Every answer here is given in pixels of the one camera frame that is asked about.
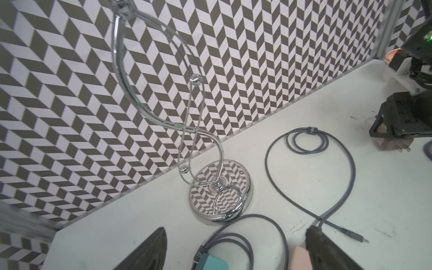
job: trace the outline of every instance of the patterned wall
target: patterned wall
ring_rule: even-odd
[[[49,243],[0,232],[0,269],[39,270],[49,247]]]
[[[425,13],[420,0],[407,0],[402,7],[387,51],[400,48],[408,37],[414,34],[425,21]]]
[[[135,2],[198,56],[208,83],[202,127],[219,137],[366,60],[384,9],[384,0]],[[105,0],[1,1],[0,17],[3,202],[66,223],[175,164],[178,133],[143,119],[116,83]],[[182,121],[179,52],[139,20],[124,43],[140,101]],[[203,97],[193,93],[196,123]]]

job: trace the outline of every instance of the black cable sleeve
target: black cable sleeve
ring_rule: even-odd
[[[410,66],[410,78],[421,87],[432,90],[432,75],[422,72],[422,66],[425,65],[420,59],[412,57]]]
[[[432,0],[421,0],[425,19],[427,20],[432,13]]]

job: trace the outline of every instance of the chrome stand base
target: chrome stand base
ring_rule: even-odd
[[[205,166],[198,174],[197,179],[202,182],[210,182],[217,174],[219,161]],[[253,185],[248,171],[240,163],[225,159],[223,162],[221,182],[225,186],[234,185],[241,190],[226,189],[219,194],[216,207],[214,202],[218,195],[216,187],[211,184],[205,187],[191,187],[189,190],[189,204],[194,213],[205,222],[229,222],[240,216],[252,199]]]

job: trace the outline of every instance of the usb connector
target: usb connector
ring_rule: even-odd
[[[364,239],[363,236],[361,236],[358,233],[355,233],[353,231],[342,228],[341,232],[346,234],[347,236],[351,237],[352,239],[359,241],[359,242],[369,243],[369,241]]]

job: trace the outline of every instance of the gray cable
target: gray cable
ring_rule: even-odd
[[[220,243],[224,243],[224,242],[231,242],[231,243],[234,243],[234,244],[238,245],[239,247],[243,248],[243,250],[246,252],[246,254],[248,255],[248,258],[249,258],[249,270],[253,270],[254,263],[253,263],[253,260],[251,258],[250,251],[242,243],[240,243],[237,240],[230,239],[230,238],[225,238],[225,239],[220,239],[220,240],[217,240],[217,241],[213,241],[213,242],[210,243],[210,246],[206,247],[205,252],[208,252],[209,249],[211,249],[215,245],[220,244]]]
[[[355,233],[355,232],[352,232],[352,231],[350,231],[350,230],[347,230],[347,229],[341,228],[341,227],[339,227],[339,226],[337,226],[337,225],[335,225],[335,224],[333,224],[333,223],[327,221],[327,219],[328,219],[331,215],[333,215],[333,214],[334,214],[334,213],[335,213],[335,212],[336,212],[336,211],[337,211],[337,210],[338,210],[338,209],[343,205],[343,203],[348,199],[348,196],[349,196],[349,194],[351,193],[351,190],[353,189],[353,186],[354,186],[354,180],[355,180],[355,178],[356,178],[356,166],[355,166],[355,164],[354,164],[354,159],[353,159],[353,157],[351,156],[351,153],[350,153],[350,152],[348,151],[348,149],[343,145],[343,143],[342,143],[341,141],[339,141],[335,136],[333,136],[333,135],[331,135],[331,134],[329,134],[329,133],[327,133],[327,132],[325,132],[325,131],[318,130],[318,129],[316,129],[316,131],[314,132],[314,134],[318,135],[318,136],[321,138],[321,144],[320,144],[320,146],[318,146],[318,147],[317,147],[316,149],[314,149],[314,150],[306,150],[306,149],[303,149],[303,148],[301,148],[301,147],[299,147],[299,146],[297,145],[297,143],[295,142],[295,139],[296,139],[296,137],[297,137],[299,134],[302,134],[302,133],[307,132],[307,131],[308,131],[308,128],[307,128],[307,127],[301,127],[301,128],[293,129],[292,131],[287,132],[287,133],[285,133],[285,134],[279,136],[278,138],[276,138],[276,140],[274,140],[274,141],[270,144],[270,147],[268,148],[267,153],[266,153],[266,156],[265,156],[265,159],[264,159],[265,170],[266,170],[266,173],[267,173],[267,177],[268,177],[269,180],[270,180],[270,183],[271,183],[271,184],[273,185],[273,187],[277,190],[277,192],[279,192],[279,194],[281,194],[282,197],[284,197],[287,201],[289,201],[290,203],[294,204],[294,206],[296,206],[297,208],[299,208],[299,209],[302,210],[303,212],[305,212],[305,213],[311,215],[312,217],[314,217],[314,218],[320,220],[320,223],[319,223],[319,225],[318,225],[319,228],[321,228],[322,225],[323,225],[324,223],[326,223],[326,224],[332,226],[333,228],[335,228],[335,229],[341,231],[342,233],[346,234],[347,236],[349,236],[349,237],[351,237],[351,238],[353,238],[353,239],[355,239],[355,240],[357,240],[357,241],[360,241],[360,242],[368,242],[366,239],[363,238],[363,236],[361,236],[361,235],[359,235],[359,234],[357,234],[357,233]],[[294,136],[293,136],[293,145],[294,145],[295,147],[297,147],[300,151],[294,149],[294,148],[290,145],[290,143],[289,143],[289,141],[288,141],[288,136],[289,136],[290,134],[292,134],[292,133],[294,133]],[[335,140],[335,141],[336,141],[336,142],[337,142],[337,143],[342,147],[342,149],[345,151],[346,155],[348,156],[349,164],[350,164],[350,166],[351,166],[351,177],[350,177],[350,179],[349,179],[348,188],[347,188],[345,194],[341,197],[341,199],[340,199],[340,200],[339,200],[339,201],[338,201],[338,202],[337,202],[337,203],[336,203],[336,204],[335,204],[335,205],[334,205],[330,210],[328,210],[328,211],[323,215],[323,217],[320,217],[320,216],[318,216],[318,215],[312,213],[311,211],[309,211],[309,210],[303,208],[303,207],[300,206],[298,203],[296,203],[296,202],[294,202],[293,200],[291,200],[288,196],[286,196],[286,195],[285,195],[285,194],[284,194],[284,193],[283,193],[283,192],[278,188],[278,186],[276,185],[276,183],[275,183],[275,182],[273,181],[273,179],[271,178],[271,176],[270,176],[270,172],[269,172],[269,169],[268,169],[268,162],[267,162],[267,160],[268,160],[268,156],[269,156],[270,150],[272,149],[272,147],[274,146],[274,144],[275,144],[278,140],[282,139],[283,137],[285,137],[285,140],[286,140],[287,146],[288,146],[288,147],[289,147],[293,152],[295,152],[295,153],[297,153],[297,154],[300,154],[300,155],[315,154],[315,153],[323,152],[323,151],[324,151],[325,149],[327,149],[327,147],[328,147],[328,137],[331,137],[332,139],[334,139],[334,140]]]
[[[251,218],[251,217],[257,217],[257,218],[265,219],[265,220],[269,221],[270,223],[272,223],[276,227],[276,229],[279,231],[279,233],[282,237],[283,247],[285,249],[285,263],[284,263],[283,269],[288,269],[288,264],[289,264],[288,242],[286,241],[286,237],[285,237],[285,234],[283,233],[282,228],[271,218],[260,215],[260,214],[244,215],[244,216],[238,217],[235,220],[232,220],[229,223],[225,224],[224,226],[220,227],[215,233],[212,234],[212,236],[210,236],[210,238],[207,240],[207,242],[204,245],[200,246],[200,248],[197,250],[197,252],[195,254],[194,261],[198,262],[201,254],[207,252],[213,246],[220,244],[220,243],[223,243],[223,242],[231,242],[231,243],[234,243],[234,244],[240,246],[241,248],[243,248],[243,250],[246,252],[246,254],[249,257],[249,269],[252,270],[254,267],[254,253],[252,251],[252,246],[249,243],[249,241],[244,236],[236,234],[236,233],[225,233],[223,235],[219,235],[219,233],[221,231],[223,231],[224,229],[226,229],[230,225],[232,225],[232,224],[234,224],[234,223],[236,223],[242,219]],[[226,236],[239,237],[241,240],[243,240],[246,243],[246,245],[248,246],[249,249],[246,248],[242,243],[240,243],[234,239],[229,239],[229,238],[221,239],[221,238],[226,237]],[[195,269],[196,266],[197,266],[197,263],[194,263],[192,265],[192,269]]]
[[[219,240],[219,239],[227,237],[227,236],[238,237],[238,238],[240,238],[241,240],[243,240],[246,243],[246,245],[248,246],[248,248],[245,251],[246,251],[246,253],[248,254],[248,257],[249,257],[249,262],[250,262],[249,263],[249,268],[253,269],[254,268],[254,252],[252,250],[251,244],[249,243],[249,241],[244,236],[242,236],[242,235],[240,235],[238,233],[228,232],[228,233],[224,233],[224,234],[221,234],[221,235],[216,235],[208,245],[211,245],[211,247],[214,246],[214,245],[217,245],[218,243],[216,243],[214,245],[213,245],[213,243],[216,242],[216,240]]]

